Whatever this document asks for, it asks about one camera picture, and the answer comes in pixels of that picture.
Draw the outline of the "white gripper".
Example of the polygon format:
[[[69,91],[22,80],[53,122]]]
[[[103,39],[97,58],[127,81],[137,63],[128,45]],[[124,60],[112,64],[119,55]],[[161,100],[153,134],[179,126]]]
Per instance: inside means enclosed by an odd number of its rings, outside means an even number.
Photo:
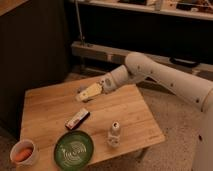
[[[100,84],[95,82],[89,86],[80,86],[77,91],[77,101],[87,101],[102,92],[110,93],[117,89],[114,79],[110,73],[103,75],[100,79]]]

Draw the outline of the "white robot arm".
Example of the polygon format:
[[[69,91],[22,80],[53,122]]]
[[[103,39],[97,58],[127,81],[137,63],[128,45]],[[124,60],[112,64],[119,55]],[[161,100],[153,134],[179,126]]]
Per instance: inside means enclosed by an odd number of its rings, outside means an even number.
[[[143,53],[131,52],[125,57],[124,65],[104,74],[97,82],[78,93],[76,99],[87,101],[126,84],[142,82],[147,77],[195,105],[205,114],[192,170],[213,171],[213,81],[165,66]]]

